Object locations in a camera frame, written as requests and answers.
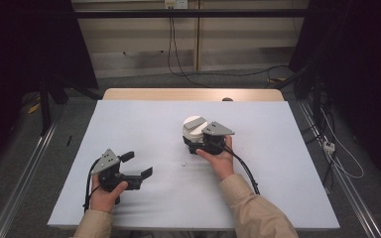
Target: hand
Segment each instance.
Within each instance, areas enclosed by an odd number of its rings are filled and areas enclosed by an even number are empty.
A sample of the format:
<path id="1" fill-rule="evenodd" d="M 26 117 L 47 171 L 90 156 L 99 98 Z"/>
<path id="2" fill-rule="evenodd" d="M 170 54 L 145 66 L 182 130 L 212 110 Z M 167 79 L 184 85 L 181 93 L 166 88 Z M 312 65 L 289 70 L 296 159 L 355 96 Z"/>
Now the hand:
<path id="1" fill-rule="evenodd" d="M 231 136 L 225 136 L 225 145 L 232 149 Z M 234 175 L 233 156 L 228 152 L 223 151 L 221 154 L 214 156 L 206 151 L 197 149 L 196 153 L 209 161 L 220 180 L 224 180 L 227 177 Z"/>
<path id="2" fill-rule="evenodd" d="M 100 186 L 98 175 L 94 175 L 92 176 L 92 190 L 95 190 L 98 186 Z M 116 198 L 126 189 L 126 187 L 128 187 L 128 182 L 126 181 L 120 182 L 111 192 L 99 187 L 91 195 L 90 209 L 111 213 Z"/>

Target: beige jacket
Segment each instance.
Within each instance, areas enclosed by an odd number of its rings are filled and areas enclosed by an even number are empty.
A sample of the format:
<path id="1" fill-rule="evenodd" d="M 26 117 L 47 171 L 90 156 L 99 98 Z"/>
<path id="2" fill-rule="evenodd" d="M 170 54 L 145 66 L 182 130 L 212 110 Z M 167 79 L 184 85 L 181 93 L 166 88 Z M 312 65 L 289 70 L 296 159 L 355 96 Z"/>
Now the beige jacket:
<path id="1" fill-rule="evenodd" d="M 298 237 L 286 215 L 274 204 L 256 195 L 241 175 L 233 175 L 220 184 L 227 204 L 234 214 L 237 237 Z M 110 237 L 111 214 L 87 210 L 74 237 Z"/>

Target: person's right hand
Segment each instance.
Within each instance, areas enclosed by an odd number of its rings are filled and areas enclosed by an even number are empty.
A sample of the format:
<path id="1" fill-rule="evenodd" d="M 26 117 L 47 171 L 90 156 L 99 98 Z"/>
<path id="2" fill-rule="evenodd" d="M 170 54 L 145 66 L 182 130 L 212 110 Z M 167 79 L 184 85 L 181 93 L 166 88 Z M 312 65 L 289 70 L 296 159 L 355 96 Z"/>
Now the person's right hand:
<path id="1" fill-rule="evenodd" d="M 225 145 L 232 150 L 231 136 L 225 136 Z M 219 155 L 212 155 L 204 150 L 197 149 L 196 153 L 209 161 L 220 180 L 234 175 L 233 156 L 228 152 L 223 151 Z"/>

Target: dark backdrop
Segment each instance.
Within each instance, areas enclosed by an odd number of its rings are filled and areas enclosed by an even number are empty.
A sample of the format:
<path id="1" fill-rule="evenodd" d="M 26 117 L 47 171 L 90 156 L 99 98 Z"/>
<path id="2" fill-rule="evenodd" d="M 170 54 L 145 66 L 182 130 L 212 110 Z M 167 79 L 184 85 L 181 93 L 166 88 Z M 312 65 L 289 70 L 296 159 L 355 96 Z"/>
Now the dark backdrop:
<path id="1" fill-rule="evenodd" d="M 41 78 L 59 87 L 67 84 L 56 82 L 55 75 L 79 87 L 97 87 L 77 20 L 20 14 L 26 11 L 73 10 L 70 0 L 0 1 L 0 149 L 18 117 L 22 95 L 38 91 Z"/>
<path id="2" fill-rule="evenodd" d="M 323 2 L 313 0 L 311 5 Z M 323 29 L 329 26 L 324 19 L 311 20 L 302 31 L 293 70 L 312 57 Z M 381 170 L 381 1 L 352 1 L 339 27 L 328 53 L 321 56 L 318 74 L 353 134 Z"/>

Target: white tabletop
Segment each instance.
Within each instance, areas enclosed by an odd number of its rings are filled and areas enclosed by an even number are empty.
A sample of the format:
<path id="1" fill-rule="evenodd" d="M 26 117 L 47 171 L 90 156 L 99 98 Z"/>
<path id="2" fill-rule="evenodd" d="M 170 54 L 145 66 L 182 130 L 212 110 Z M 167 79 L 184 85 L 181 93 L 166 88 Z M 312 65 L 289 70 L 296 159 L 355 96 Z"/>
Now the white tabletop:
<path id="1" fill-rule="evenodd" d="M 121 164 L 126 175 L 153 167 L 140 190 L 125 191 L 114 226 L 124 229 L 233 229 L 209 163 L 191 155 L 182 139 L 183 121 L 203 116 L 232 129 L 234 152 L 259 182 L 261 194 L 298 229 L 339 224 L 320 183 L 287 102 L 99 101 L 55 206 L 49 225 L 74 228 L 83 215 L 87 173 L 107 148 L 135 151 Z M 236 161 L 234 168 L 244 175 Z"/>

